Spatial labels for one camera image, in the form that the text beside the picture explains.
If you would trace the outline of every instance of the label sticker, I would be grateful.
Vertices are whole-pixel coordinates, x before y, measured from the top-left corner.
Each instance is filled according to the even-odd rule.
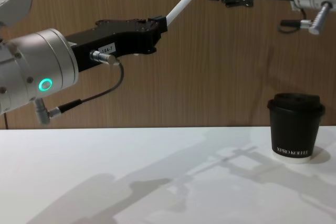
[[[111,43],[111,44],[108,44],[104,47],[100,47],[100,48],[98,48],[98,51],[100,51],[103,54],[108,54],[109,55],[109,54],[116,51],[115,50],[115,43]]]

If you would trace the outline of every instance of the cable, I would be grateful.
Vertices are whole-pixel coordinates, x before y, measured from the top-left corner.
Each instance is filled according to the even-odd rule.
[[[9,127],[8,127],[8,120],[7,120],[7,113],[4,114],[4,118],[5,118],[5,129],[6,129],[6,130],[9,130]]]
[[[118,83],[111,89],[108,89],[104,92],[101,92],[99,94],[96,94],[92,97],[89,97],[89,98],[86,98],[86,99],[78,99],[78,100],[74,100],[72,102],[69,102],[67,104],[64,104],[64,105],[61,105],[59,107],[56,107],[55,109],[49,111],[49,116],[52,115],[52,117],[56,117],[56,116],[59,116],[83,103],[86,103],[86,102],[89,102],[89,101],[92,101],[94,99],[97,99],[97,98],[100,98],[106,94],[109,94],[111,92],[113,92],[114,90],[116,90],[118,87],[120,87],[120,85],[122,84],[123,80],[124,80],[124,67],[123,65],[121,64],[121,62],[119,62],[118,64],[119,68],[120,68],[120,78],[119,78],[119,81]]]
[[[303,19],[307,19],[307,13],[304,9],[300,9]],[[290,23],[289,27],[296,27],[293,30],[283,30],[281,25],[278,26],[278,32],[282,34],[294,34],[297,31],[301,30],[301,20],[283,20],[281,23]]]
[[[108,93],[111,93],[114,90],[116,90],[121,85],[121,83],[124,80],[124,67],[123,67],[123,65],[120,62],[119,62],[119,68],[120,68],[120,78],[119,78],[118,83],[113,88],[108,89],[108,90],[106,90],[104,92],[101,92],[100,94],[96,94],[96,95],[94,95],[92,97],[86,98],[86,99],[82,100],[82,103],[92,101],[92,100],[94,100],[96,98],[102,97],[102,96],[104,96],[104,95],[106,95]]]

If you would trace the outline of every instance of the table surface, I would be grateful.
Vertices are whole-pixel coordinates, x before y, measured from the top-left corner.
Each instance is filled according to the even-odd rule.
[[[0,131],[0,223],[336,222],[336,127],[309,164],[268,127]]]

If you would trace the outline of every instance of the wooden wall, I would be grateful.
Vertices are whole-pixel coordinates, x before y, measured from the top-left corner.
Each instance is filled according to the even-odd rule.
[[[5,128],[5,120],[4,116],[0,116],[0,130],[3,130]]]
[[[179,0],[34,0],[6,38],[56,28],[69,35],[99,19],[166,15]],[[278,92],[319,94],[324,124],[336,124],[336,15],[320,37],[282,35],[281,19],[300,18],[287,2],[257,0],[227,9],[195,0],[150,56],[125,56],[120,89],[52,122],[50,128],[268,125],[267,101]],[[118,70],[99,66],[76,86],[46,99],[49,108],[111,87]],[[11,129],[41,127],[28,105],[8,114]]]

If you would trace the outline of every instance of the cup lid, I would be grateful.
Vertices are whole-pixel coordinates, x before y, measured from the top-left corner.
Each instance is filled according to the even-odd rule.
[[[322,116],[325,113],[325,107],[321,104],[318,95],[299,93],[277,94],[268,102],[268,108],[272,111],[316,116]]]

